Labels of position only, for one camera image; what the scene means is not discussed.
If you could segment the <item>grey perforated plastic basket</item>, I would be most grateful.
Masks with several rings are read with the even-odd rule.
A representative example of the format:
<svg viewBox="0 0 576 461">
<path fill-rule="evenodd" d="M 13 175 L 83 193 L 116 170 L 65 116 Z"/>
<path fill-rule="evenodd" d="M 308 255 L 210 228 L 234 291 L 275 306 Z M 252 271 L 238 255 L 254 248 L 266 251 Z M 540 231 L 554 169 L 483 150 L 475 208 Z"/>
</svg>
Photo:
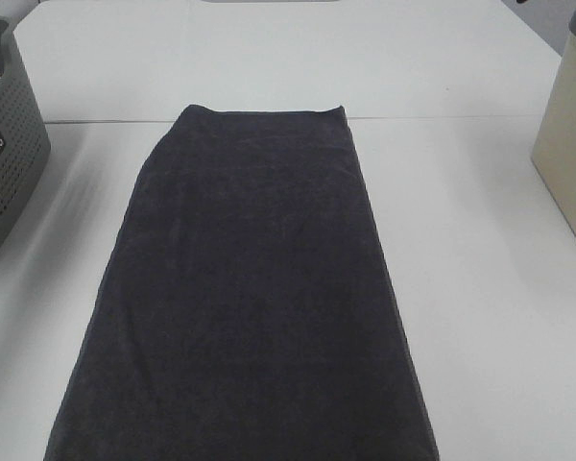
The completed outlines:
<svg viewBox="0 0 576 461">
<path fill-rule="evenodd" d="M 0 16 L 0 248 L 30 200 L 51 153 L 14 25 Z"/>
</svg>

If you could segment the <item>dark grey towel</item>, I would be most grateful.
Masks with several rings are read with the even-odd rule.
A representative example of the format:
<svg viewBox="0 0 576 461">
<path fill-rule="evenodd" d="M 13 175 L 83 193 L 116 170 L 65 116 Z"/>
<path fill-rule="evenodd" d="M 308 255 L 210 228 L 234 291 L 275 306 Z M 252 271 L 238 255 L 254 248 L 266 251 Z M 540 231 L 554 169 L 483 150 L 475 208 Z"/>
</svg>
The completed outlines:
<svg viewBox="0 0 576 461">
<path fill-rule="evenodd" d="M 145 160 L 48 460 L 435 460 L 343 108 L 191 105 Z"/>
</svg>

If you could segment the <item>beige fabric bin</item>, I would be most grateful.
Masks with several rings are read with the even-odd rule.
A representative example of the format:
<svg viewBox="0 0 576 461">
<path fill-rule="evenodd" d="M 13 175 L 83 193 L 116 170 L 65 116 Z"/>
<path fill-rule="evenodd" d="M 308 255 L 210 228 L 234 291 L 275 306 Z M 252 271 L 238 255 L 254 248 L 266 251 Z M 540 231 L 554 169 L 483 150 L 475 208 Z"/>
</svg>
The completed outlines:
<svg viewBox="0 0 576 461">
<path fill-rule="evenodd" d="M 576 11 L 568 24 L 532 162 L 576 237 Z"/>
</svg>

